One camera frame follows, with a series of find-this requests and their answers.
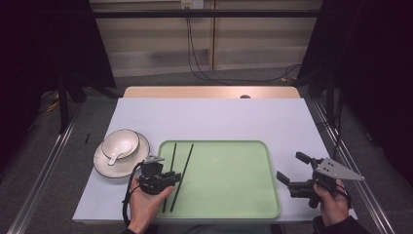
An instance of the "cable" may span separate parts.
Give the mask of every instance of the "cable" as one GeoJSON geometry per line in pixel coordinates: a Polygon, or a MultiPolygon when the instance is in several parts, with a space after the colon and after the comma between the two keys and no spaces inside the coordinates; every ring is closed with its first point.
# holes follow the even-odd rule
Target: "cable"
{"type": "Polygon", "coordinates": [[[46,94],[45,96],[41,97],[40,99],[44,99],[49,97],[50,95],[52,95],[55,91],[50,91],[48,94],[46,94]]]}
{"type": "Polygon", "coordinates": [[[271,78],[271,79],[266,79],[266,80],[249,80],[249,79],[213,79],[213,80],[219,80],[219,81],[241,81],[241,82],[270,82],[270,81],[276,81],[276,80],[280,80],[281,78],[284,78],[286,74],[288,74],[289,72],[293,71],[296,67],[300,66],[301,64],[292,64],[290,66],[288,66],[286,68],[286,72],[281,75],[278,76],[276,78],[271,78]]]}
{"type": "Polygon", "coordinates": [[[288,75],[288,73],[290,73],[291,71],[293,71],[295,68],[301,66],[301,63],[298,64],[292,64],[288,67],[285,68],[284,74],[276,77],[276,78],[272,78],[272,79],[267,79],[267,80],[249,80],[249,79],[211,79],[209,78],[207,75],[205,75],[203,73],[203,71],[201,70],[199,64],[198,64],[198,60],[197,60],[197,56],[195,54],[195,48],[194,48],[194,42],[192,39],[192,26],[191,26],[191,20],[189,18],[186,18],[186,25],[187,25],[187,41],[188,41],[188,63],[189,63],[189,68],[191,69],[192,74],[194,74],[197,78],[201,79],[201,80],[206,80],[206,81],[212,81],[212,82],[218,82],[220,84],[229,86],[230,84],[225,83],[224,81],[238,81],[238,82],[270,82],[270,81],[276,81],[276,80],[280,80],[281,78],[284,78],[285,76],[288,75]],[[195,59],[195,64],[198,67],[198,70],[203,74],[204,77],[201,77],[199,75],[197,75],[195,73],[195,71],[192,69],[192,64],[191,64],[191,46],[192,46],[192,54],[193,57],[195,59]]]}
{"type": "Polygon", "coordinates": [[[340,191],[339,189],[335,189],[335,192],[337,192],[338,194],[342,195],[343,197],[345,197],[347,199],[347,206],[349,207],[349,209],[351,209],[352,206],[352,196],[350,196],[349,191],[347,191],[347,189],[343,186],[341,186],[340,184],[336,184],[336,186],[340,187],[341,189],[344,190],[344,192],[340,191]]]}
{"type": "Polygon", "coordinates": [[[340,93],[340,98],[338,100],[338,106],[337,106],[337,111],[336,111],[336,116],[338,117],[338,127],[337,127],[337,138],[335,141],[335,146],[334,146],[334,152],[333,152],[333,160],[336,160],[336,156],[337,156],[337,149],[338,146],[340,145],[340,140],[341,140],[341,113],[343,111],[343,103],[344,103],[344,99],[343,99],[343,95],[340,93]]]}
{"type": "Polygon", "coordinates": [[[206,81],[214,81],[226,86],[229,86],[229,84],[226,84],[224,82],[221,82],[219,80],[213,80],[210,79],[209,77],[207,77],[201,70],[199,64],[198,64],[198,60],[197,60],[197,56],[195,54],[195,48],[194,48],[194,41],[192,40],[192,26],[191,26],[191,20],[189,18],[186,19],[186,27],[187,27],[187,40],[188,40],[188,63],[189,63],[189,68],[191,69],[192,74],[194,74],[197,78],[201,79],[201,80],[206,80],[206,81]],[[192,46],[192,54],[194,56],[195,59],[195,64],[198,67],[198,70],[204,75],[205,78],[198,76],[195,71],[192,69],[192,65],[191,65],[191,46],[192,46]]]}
{"type": "Polygon", "coordinates": [[[131,194],[139,187],[139,185],[131,191],[131,194]]]}
{"type": "Polygon", "coordinates": [[[182,234],[191,233],[193,230],[195,230],[195,229],[197,229],[197,228],[199,228],[199,227],[202,227],[202,225],[195,225],[195,226],[189,228],[188,230],[186,230],[186,231],[185,231],[184,233],[182,233],[182,234]]]}
{"type": "Polygon", "coordinates": [[[131,192],[131,181],[133,180],[134,173],[136,172],[137,168],[138,168],[138,167],[141,167],[142,165],[143,165],[142,162],[137,163],[137,164],[133,167],[133,169],[131,170],[131,176],[130,176],[130,179],[129,179],[129,181],[128,181],[128,188],[127,188],[127,192],[125,193],[125,199],[124,199],[124,201],[122,201],[122,203],[123,203],[123,206],[122,206],[122,216],[123,216],[123,218],[124,218],[124,223],[125,223],[126,226],[129,226],[129,224],[131,223],[131,221],[130,221],[129,218],[128,218],[128,203],[130,202],[131,194],[134,192],[134,190],[135,190],[136,188],[139,187],[139,185],[138,185],[138,186],[137,186],[136,188],[134,188],[133,191],[131,192]]]}

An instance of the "table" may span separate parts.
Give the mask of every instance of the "table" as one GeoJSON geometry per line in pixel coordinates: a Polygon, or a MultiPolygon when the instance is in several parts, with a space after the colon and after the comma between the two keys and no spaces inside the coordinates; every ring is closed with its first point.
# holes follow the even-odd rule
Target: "table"
{"type": "MultiPolygon", "coordinates": [[[[305,101],[294,88],[252,87],[250,90],[251,93],[247,87],[128,88],[125,97],[118,101],[106,135],[119,129],[135,130],[148,138],[151,153],[155,155],[162,142],[170,139],[262,140],[268,146],[275,170],[286,172],[292,181],[307,180],[312,170],[294,158],[295,152],[302,151],[317,158],[326,158],[328,153],[305,101]],[[154,94],[161,94],[161,97],[153,97],[154,94]],[[239,99],[242,95],[258,98],[239,99]]],[[[119,201],[123,200],[127,180],[106,178],[93,169],[73,219],[85,223],[121,221],[119,201]],[[107,194],[111,199],[96,199],[96,193],[107,194]]],[[[277,186],[281,214],[261,221],[309,221],[319,215],[319,210],[308,207],[308,199],[292,199],[285,185],[277,181],[277,186]]],[[[171,222],[166,218],[155,221],[171,222]]],[[[188,221],[193,220],[174,219],[172,222],[188,221]]]]}

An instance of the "white plate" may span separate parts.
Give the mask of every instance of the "white plate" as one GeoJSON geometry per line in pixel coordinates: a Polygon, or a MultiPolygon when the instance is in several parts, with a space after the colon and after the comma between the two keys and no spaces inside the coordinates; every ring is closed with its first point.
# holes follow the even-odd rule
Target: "white plate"
{"type": "Polygon", "coordinates": [[[129,157],[116,160],[115,165],[109,166],[110,158],[103,154],[101,144],[94,153],[94,167],[97,172],[106,177],[124,177],[129,176],[133,167],[142,162],[149,155],[149,142],[145,136],[137,133],[139,136],[139,147],[129,157]]]}

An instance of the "human hand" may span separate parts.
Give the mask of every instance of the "human hand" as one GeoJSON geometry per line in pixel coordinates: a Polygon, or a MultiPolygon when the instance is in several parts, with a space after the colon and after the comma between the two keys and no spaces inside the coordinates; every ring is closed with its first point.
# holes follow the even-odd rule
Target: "human hand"
{"type": "MultiPolygon", "coordinates": [[[[138,179],[134,178],[131,181],[131,189],[138,186],[138,179]]],[[[134,233],[144,233],[151,221],[155,218],[161,203],[172,192],[173,186],[165,188],[158,195],[150,195],[143,192],[140,188],[136,188],[131,194],[131,223],[128,229],[134,233]]]]}
{"type": "MultiPolygon", "coordinates": [[[[336,182],[340,186],[344,185],[341,179],[337,179],[336,182]]],[[[340,186],[336,186],[336,188],[344,193],[344,189],[340,186]]],[[[322,199],[320,203],[321,216],[326,227],[341,222],[349,216],[349,206],[346,197],[339,193],[334,194],[334,197],[332,197],[330,192],[316,184],[314,185],[314,190],[322,199]]]]}

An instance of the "chopsticks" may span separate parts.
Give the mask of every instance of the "chopsticks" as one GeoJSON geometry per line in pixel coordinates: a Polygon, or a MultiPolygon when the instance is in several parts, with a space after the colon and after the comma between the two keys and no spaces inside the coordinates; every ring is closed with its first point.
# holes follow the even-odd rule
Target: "chopsticks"
{"type": "Polygon", "coordinates": [[[194,148],[194,144],[191,145],[191,149],[189,150],[189,155],[188,155],[188,158],[186,159],[185,167],[183,168],[181,181],[179,182],[178,188],[177,188],[176,193],[175,193],[175,197],[173,198],[172,206],[170,207],[171,212],[173,212],[173,208],[175,207],[176,198],[178,197],[179,190],[180,190],[180,187],[181,187],[182,182],[183,182],[183,178],[185,177],[186,168],[188,167],[188,162],[189,162],[189,159],[191,158],[193,148],[194,148]]]}
{"type": "MultiPolygon", "coordinates": [[[[175,152],[176,152],[176,144],[175,144],[175,146],[173,147],[173,154],[172,154],[172,162],[170,163],[170,172],[172,172],[172,169],[173,169],[173,161],[175,160],[175,152]]],[[[166,198],[165,200],[164,200],[164,207],[162,208],[162,212],[164,213],[165,212],[165,210],[167,209],[167,201],[168,201],[168,198],[166,198]]]]}

